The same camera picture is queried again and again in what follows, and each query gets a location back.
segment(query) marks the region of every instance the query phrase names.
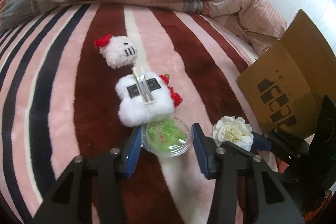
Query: cardboard box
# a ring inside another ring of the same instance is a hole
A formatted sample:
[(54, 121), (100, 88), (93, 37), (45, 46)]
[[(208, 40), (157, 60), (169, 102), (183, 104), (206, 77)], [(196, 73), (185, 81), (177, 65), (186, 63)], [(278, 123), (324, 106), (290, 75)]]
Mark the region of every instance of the cardboard box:
[(336, 100), (336, 58), (329, 44), (302, 10), (280, 40), (255, 35), (273, 45), (237, 81), (261, 130), (314, 134), (323, 97)]

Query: red plush bow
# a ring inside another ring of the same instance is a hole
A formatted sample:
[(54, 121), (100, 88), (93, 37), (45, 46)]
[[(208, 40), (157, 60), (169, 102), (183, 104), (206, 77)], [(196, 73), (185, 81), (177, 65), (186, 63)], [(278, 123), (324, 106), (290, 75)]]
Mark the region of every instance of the red plush bow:
[[(159, 75), (159, 77), (168, 86), (170, 78), (169, 75)], [(174, 89), (172, 87), (168, 86), (168, 89), (170, 91), (170, 97), (174, 101), (174, 107), (179, 106), (179, 104), (183, 101), (182, 97), (178, 93), (174, 92)]]
[(94, 42), (97, 47), (105, 47), (109, 42), (113, 34), (108, 34)]

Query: hello kitty hair clip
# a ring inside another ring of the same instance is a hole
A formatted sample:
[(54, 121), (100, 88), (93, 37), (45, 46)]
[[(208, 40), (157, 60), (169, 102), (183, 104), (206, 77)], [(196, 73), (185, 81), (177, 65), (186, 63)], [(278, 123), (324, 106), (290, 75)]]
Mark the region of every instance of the hello kitty hair clip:
[(138, 56), (135, 42), (125, 36), (114, 37), (108, 34), (94, 43), (105, 57), (106, 63), (113, 69), (134, 64)]

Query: white artificial flower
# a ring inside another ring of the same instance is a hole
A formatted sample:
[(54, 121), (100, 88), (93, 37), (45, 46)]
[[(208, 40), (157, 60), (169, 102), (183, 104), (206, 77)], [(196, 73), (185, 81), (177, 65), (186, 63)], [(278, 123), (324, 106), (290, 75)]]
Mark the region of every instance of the white artificial flower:
[(229, 141), (235, 145), (251, 151), (253, 144), (252, 126), (245, 123), (242, 117), (222, 117), (214, 126), (212, 131), (212, 138), (215, 140), (217, 146), (222, 142)]

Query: plastic lid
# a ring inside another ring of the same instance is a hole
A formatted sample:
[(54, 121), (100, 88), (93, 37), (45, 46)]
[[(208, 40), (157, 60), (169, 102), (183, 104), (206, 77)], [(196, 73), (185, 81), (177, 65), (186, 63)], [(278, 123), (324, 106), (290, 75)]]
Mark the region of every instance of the plastic lid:
[(175, 157), (193, 143), (193, 133), (181, 119), (170, 116), (142, 126), (143, 147), (157, 156)]

